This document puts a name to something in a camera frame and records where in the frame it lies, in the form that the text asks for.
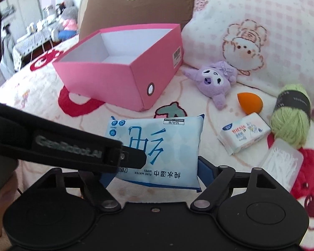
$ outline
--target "pink storage box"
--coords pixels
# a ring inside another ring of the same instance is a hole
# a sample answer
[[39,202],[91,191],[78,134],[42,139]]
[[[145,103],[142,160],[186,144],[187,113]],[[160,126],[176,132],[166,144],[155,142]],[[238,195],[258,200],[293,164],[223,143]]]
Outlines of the pink storage box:
[[150,109],[183,61],[179,24],[96,31],[53,62],[71,93],[134,111]]

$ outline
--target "table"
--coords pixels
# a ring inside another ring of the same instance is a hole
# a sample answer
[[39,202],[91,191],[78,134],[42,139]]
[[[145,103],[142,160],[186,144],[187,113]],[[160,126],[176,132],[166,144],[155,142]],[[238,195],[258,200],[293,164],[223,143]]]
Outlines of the table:
[[35,32],[28,36],[24,36],[13,48],[14,70],[18,72],[21,69],[23,59],[32,54],[37,48],[42,47],[45,52],[44,44],[50,42],[51,48],[53,43],[51,40],[51,31],[58,26],[58,22],[54,22],[45,26],[41,31]]

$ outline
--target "pink checkered pillow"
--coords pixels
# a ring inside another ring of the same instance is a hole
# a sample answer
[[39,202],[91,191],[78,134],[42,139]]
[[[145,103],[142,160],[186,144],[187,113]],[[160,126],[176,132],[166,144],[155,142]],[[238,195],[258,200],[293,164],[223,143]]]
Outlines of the pink checkered pillow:
[[314,0],[196,0],[183,45],[185,63],[225,60],[274,96],[302,83],[314,108]]

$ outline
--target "pillow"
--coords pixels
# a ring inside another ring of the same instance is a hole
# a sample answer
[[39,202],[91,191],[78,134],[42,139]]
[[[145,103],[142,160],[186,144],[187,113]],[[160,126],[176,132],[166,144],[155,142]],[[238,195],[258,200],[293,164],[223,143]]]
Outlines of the pillow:
[[182,36],[185,63],[224,60],[273,96],[302,83],[314,108],[314,0],[196,0]]
[[192,18],[194,0],[88,0],[79,39],[101,28],[148,23],[176,23]]

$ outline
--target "purple plush toy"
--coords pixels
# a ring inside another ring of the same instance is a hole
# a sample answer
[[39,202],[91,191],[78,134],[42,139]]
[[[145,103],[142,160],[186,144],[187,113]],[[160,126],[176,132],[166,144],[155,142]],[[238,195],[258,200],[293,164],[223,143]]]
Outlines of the purple plush toy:
[[233,85],[236,83],[237,69],[233,66],[230,66],[224,61],[219,61],[209,65],[211,68],[219,69],[220,72],[229,80],[230,84]]
[[237,70],[227,63],[223,62],[222,66],[226,69],[235,69],[235,74],[227,72],[227,74],[225,75],[223,69],[221,68],[221,62],[211,65],[215,65],[216,68],[202,67],[199,70],[184,69],[183,74],[189,79],[194,80],[198,89],[204,95],[212,98],[217,109],[221,110],[226,104],[225,95],[231,88],[228,79],[231,79],[231,81],[235,83]]

